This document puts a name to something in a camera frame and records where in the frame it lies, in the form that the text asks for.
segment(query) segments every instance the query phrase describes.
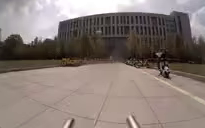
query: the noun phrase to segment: pavement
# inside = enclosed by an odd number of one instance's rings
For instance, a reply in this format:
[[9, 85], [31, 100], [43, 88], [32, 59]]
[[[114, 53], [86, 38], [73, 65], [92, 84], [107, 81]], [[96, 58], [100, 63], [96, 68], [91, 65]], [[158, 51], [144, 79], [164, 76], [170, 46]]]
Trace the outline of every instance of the pavement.
[[1, 128], [205, 128], [205, 83], [122, 63], [0, 74]]

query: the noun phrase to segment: large building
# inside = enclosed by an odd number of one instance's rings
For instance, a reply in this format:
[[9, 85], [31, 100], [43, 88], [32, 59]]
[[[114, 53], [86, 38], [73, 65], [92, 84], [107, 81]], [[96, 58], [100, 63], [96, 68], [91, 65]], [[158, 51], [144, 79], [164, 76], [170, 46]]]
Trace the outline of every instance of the large building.
[[168, 38], [173, 40], [176, 35], [181, 35], [185, 43], [192, 40], [188, 14], [176, 11], [170, 15], [118, 12], [69, 19], [59, 23], [58, 38], [69, 41], [83, 34], [98, 34], [98, 31], [109, 45], [126, 42], [131, 31], [150, 47], [155, 43], [159, 48], [165, 48]]

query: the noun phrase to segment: person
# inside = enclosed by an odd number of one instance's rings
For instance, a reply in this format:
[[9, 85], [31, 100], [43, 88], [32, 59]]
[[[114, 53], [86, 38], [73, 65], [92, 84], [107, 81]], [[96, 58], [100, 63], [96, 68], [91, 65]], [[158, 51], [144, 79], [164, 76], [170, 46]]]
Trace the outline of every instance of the person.
[[166, 50], [164, 50], [164, 51], [159, 50], [159, 52], [157, 52], [156, 55], [158, 57], [157, 67], [158, 67], [158, 70], [160, 71], [159, 75], [161, 75], [164, 67], [168, 66], [167, 59], [166, 59], [167, 51]]

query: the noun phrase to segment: grass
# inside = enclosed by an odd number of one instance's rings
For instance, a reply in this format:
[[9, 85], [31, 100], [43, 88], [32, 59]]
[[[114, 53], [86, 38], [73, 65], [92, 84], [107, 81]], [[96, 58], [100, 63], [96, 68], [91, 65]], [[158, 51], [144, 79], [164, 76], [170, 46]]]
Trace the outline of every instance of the grass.
[[43, 67], [60, 64], [59, 60], [15, 60], [15, 61], [0, 61], [0, 71], [30, 68], [30, 67]]
[[170, 69], [205, 76], [204, 64], [171, 63]]

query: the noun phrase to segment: cloud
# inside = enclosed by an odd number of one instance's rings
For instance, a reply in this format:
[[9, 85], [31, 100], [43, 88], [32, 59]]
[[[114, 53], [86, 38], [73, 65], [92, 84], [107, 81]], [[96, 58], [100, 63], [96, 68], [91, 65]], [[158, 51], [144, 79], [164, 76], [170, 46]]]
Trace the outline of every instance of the cloud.
[[0, 0], [0, 27], [5, 39], [20, 33], [24, 41], [53, 37], [59, 21], [78, 16], [141, 11], [169, 14], [188, 12], [193, 34], [205, 36], [205, 0]]
[[202, 24], [202, 17], [205, 16], [205, 7], [201, 7], [192, 14], [191, 26], [194, 35], [199, 36], [205, 33], [205, 25]]

